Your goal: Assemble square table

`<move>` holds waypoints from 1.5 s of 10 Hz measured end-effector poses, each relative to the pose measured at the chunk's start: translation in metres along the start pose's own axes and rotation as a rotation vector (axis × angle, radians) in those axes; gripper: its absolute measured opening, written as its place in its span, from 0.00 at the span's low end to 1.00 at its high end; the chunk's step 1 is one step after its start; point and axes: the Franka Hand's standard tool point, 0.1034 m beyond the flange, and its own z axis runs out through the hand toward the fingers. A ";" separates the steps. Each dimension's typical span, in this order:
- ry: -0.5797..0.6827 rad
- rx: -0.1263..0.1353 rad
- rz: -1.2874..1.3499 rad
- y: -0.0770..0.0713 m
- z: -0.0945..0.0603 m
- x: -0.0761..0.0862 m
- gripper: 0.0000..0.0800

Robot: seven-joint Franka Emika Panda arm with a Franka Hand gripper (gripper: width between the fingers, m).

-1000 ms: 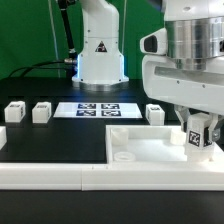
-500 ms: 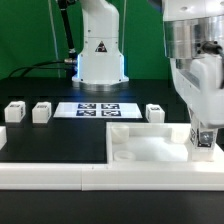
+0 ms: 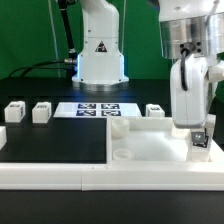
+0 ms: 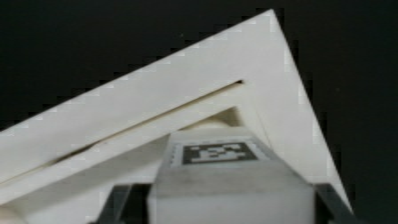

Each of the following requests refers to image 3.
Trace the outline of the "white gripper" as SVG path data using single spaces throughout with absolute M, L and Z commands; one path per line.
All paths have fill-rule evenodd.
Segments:
M 179 59 L 171 68 L 171 110 L 177 128 L 204 126 L 217 83 L 224 80 L 224 60 L 216 56 Z M 205 133 L 192 131 L 191 141 L 205 142 Z

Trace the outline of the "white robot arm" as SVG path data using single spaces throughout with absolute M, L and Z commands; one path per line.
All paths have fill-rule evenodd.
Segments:
M 173 59 L 170 72 L 172 119 L 202 144 L 208 132 L 209 87 L 224 79 L 224 0 L 147 0 L 159 10 L 162 55 Z M 126 83 L 118 49 L 119 13 L 106 0 L 80 0 L 84 46 L 74 84 L 106 91 Z

